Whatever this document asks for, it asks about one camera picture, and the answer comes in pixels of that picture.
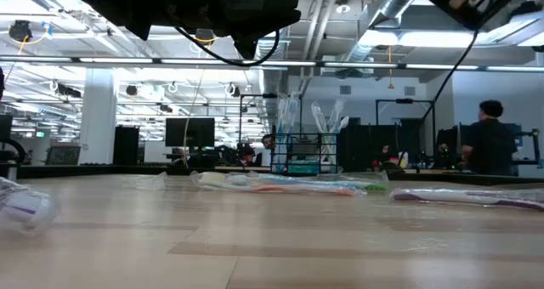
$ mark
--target man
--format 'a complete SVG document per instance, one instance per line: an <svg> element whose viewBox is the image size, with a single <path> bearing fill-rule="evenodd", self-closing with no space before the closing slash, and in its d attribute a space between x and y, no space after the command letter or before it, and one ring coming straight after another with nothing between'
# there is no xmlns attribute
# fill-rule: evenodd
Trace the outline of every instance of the man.
<svg viewBox="0 0 544 289"><path fill-rule="evenodd" d="M512 175L515 138L498 121L503 108L499 101L488 100L479 105L479 122L470 126L462 147L462 157L474 172L486 175Z"/></svg>
<svg viewBox="0 0 544 289"><path fill-rule="evenodd" d="M261 142L263 143L264 148L266 150L274 151L275 139L274 139L274 136L272 134L264 135L263 138L261 139ZM263 153L257 154L257 156L255 157L255 162L253 163L253 165L256 166L256 167L261 167L263 165Z"/></svg>

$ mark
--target column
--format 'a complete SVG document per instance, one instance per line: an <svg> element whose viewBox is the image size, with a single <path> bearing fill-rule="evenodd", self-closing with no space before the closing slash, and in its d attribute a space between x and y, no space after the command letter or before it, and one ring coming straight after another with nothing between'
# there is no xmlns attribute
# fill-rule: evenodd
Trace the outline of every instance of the column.
<svg viewBox="0 0 544 289"><path fill-rule="evenodd" d="M32 139L33 146L28 149L32 150L32 166L43 166L48 158L48 150L51 146L51 130L37 129Z"/></svg>
<svg viewBox="0 0 544 289"><path fill-rule="evenodd" d="M113 69L87 69L80 164L113 162L118 89Z"/></svg>

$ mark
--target ceiling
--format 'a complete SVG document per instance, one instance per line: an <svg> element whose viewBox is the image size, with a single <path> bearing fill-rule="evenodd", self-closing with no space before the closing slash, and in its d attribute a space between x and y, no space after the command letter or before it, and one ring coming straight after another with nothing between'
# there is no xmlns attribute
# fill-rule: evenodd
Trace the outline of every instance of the ceiling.
<svg viewBox="0 0 544 289"><path fill-rule="evenodd" d="M376 0L348 0L350 10L346 14L340 14L332 10L329 22L326 25L325 37L317 50L317 59L323 56L339 56L346 54L359 41L358 23L365 5ZM416 0L412 6L428 6L427 0ZM299 0L298 9L302 12L302 19L295 25L286 29L286 36L282 42L286 43L286 59L300 60L303 54L304 43L308 36L312 12L316 10L315 0ZM33 40L21 47L19 42L13 41L8 35L9 27L15 20L31 21ZM239 59L232 40L229 37L219 38L210 47L212 51L226 58ZM402 62L425 64L452 64L462 52L462 48L422 48L392 46L390 48L374 48L370 56L376 62ZM68 57L153 57L153 58L204 58L205 54L198 48L180 36L174 29L153 26L150 39L144 42L124 28L117 28L108 20L94 12L81 0L0 0L0 54L22 55L47 55ZM469 65L521 65L534 59L531 48L517 46L484 46L474 48L470 52L466 64ZM65 97L56 94L52 88L58 83L65 84L84 94L85 68L84 67L53 67L40 65L13 65L3 62L4 71L13 68L8 80L7 92L13 99L46 100L48 104L21 107L16 105L3 106L1 111L10 111L19 120L16 124L35 127L39 122L58 122L59 114L65 116L65 122L75 125L70 133L55 134L55 137L70 139L77 137L79 119L81 117L81 103L54 103L62 101ZM298 69L289 70L291 74L298 74ZM233 98L225 92L225 87L230 84L237 86L246 94L261 94L262 84L259 84L259 73L255 70L203 70L203 69L159 69L159 68L116 68L116 77L120 81L120 96L118 107L118 123L127 125L141 125L146 128L156 128L155 122L162 122L162 116L168 115L159 110L159 106L134 105L135 102L155 102L152 99L160 99L167 104L177 102L186 105L173 107L173 114L186 116L215 116L221 122L223 117L237 119L239 116L237 105L240 99ZM376 79L388 76L388 70L374 70ZM427 71L396 71L396 77L419 77L420 82L426 82L433 73ZM127 86L145 88L143 91L159 93L156 95L129 96L126 93ZM190 110L190 104L196 97L196 103L200 106ZM261 99L252 102L254 107L249 107L244 115L252 118L253 122L244 124L244 128L250 133L244 133L244 137L257 139L267 132L269 120L265 110L265 103ZM20 120L28 116L32 120ZM155 121L151 126L149 118L154 116ZM235 139L239 132L237 128L224 124L218 126L218 130L225 131L222 139ZM160 139L159 134L143 133L147 139Z"/></svg>

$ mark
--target wooden table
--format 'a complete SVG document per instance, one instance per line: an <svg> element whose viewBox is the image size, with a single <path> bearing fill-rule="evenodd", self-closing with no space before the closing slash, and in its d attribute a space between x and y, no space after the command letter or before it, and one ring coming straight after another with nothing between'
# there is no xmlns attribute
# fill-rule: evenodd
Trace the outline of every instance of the wooden table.
<svg viewBox="0 0 544 289"><path fill-rule="evenodd" d="M0 288L544 287L538 212L375 194L199 191L187 177L167 178L166 190L138 189L150 182L25 181L63 210L42 236L0 236Z"/></svg>

